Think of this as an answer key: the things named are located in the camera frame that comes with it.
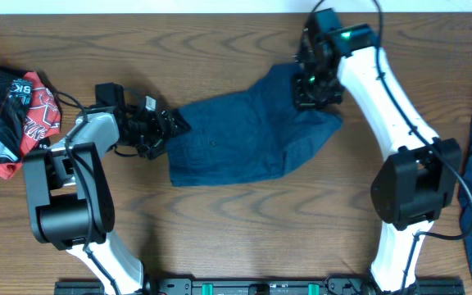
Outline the black aluminium mounting rail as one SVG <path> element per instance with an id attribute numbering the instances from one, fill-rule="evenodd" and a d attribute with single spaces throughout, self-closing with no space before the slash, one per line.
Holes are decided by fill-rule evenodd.
<path id="1" fill-rule="evenodd" d="M 212 284 L 213 295 L 307 295 L 309 284 L 320 286 L 320 295 L 380 294 L 374 283 L 360 277 L 329 277 L 323 281 L 242 281 L 163 279 L 159 282 L 161 295 L 202 295 L 202 285 Z M 409 295 L 464 295 L 460 279 L 419 279 L 405 291 Z"/>

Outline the dark blue shorts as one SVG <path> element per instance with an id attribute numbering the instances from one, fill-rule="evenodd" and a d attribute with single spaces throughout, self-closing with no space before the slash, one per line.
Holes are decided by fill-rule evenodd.
<path id="1" fill-rule="evenodd" d="M 190 130 L 166 143 L 176 187 L 278 179 L 311 160 L 343 124 L 325 111 L 293 103 L 293 63 L 272 66 L 246 90 L 177 109 Z"/>

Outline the green rail clamp left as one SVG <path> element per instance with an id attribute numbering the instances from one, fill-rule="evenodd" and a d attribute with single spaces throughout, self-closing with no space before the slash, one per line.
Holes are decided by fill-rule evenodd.
<path id="1" fill-rule="evenodd" d="M 203 284 L 202 285 L 202 295 L 213 295 L 214 286 L 212 284 Z"/>

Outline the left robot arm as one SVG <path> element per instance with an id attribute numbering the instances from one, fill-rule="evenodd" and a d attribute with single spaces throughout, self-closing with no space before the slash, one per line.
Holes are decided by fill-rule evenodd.
<path id="1" fill-rule="evenodd" d="M 56 294 L 157 294 L 144 264 L 114 230 L 115 206 L 102 159 L 119 146 L 153 160 L 166 142 L 191 128 L 177 111 L 163 111 L 157 100 L 138 96 L 125 100 L 126 89 L 115 83 L 95 87 L 96 102 L 79 109 L 74 127 L 59 142 L 25 156 L 29 222 L 40 243 L 50 243 L 80 259 L 94 281 L 61 281 Z"/>

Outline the black red clothes pile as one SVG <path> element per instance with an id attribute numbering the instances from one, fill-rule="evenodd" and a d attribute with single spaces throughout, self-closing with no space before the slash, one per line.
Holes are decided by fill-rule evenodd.
<path id="1" fill-rule="evenodd" d="M 61 132 L 61 116 L 38 72 L 0 66 L 0 178 L 13 178 L 28 153 Z"/>

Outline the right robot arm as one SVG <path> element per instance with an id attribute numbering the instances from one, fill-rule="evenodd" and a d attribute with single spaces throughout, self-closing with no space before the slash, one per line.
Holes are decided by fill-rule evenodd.
<path id="1" fill-rule="evenodd" d="M 333 294 L 461 294 L 459 279 L 419 279 L 415 267 L 424 240 L 443 208 L 452 202 L 453 170 L 461 150 L 443 139 L 413 107 L 388 63 L 376 33 L 367 25 L 345 27 L 332 9 L 313 11 L 295 56 L 293 102 L 300 110 L 322 110 L 352 95 L 383 158 L 370 187 L 382 221 L 376 256 L 365 279 L 340 277 Z"/>

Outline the green rail clamp right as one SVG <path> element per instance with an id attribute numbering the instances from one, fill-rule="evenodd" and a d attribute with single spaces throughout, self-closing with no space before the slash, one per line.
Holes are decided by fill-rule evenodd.
<path id="1" fill-rule="evenodd" d="M 309 284 L 307 286 L 307 295 L 320 295 L 320 286 L 318 284 Z"/>

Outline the green rail clamp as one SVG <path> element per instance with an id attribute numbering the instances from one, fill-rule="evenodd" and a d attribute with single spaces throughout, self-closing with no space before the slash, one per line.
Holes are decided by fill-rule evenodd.
<path id="1" fill-rule="evenodd" d="M 203 284 L 202 285 L 202 295 L 213 295 L 214 286 L 212 284 Z"/>
<path id="2" fill-rule="evenodd" d="M 309 284 L 307 286 L 307 295 L 320 295 L 320 286 L 318 284 Z"/>

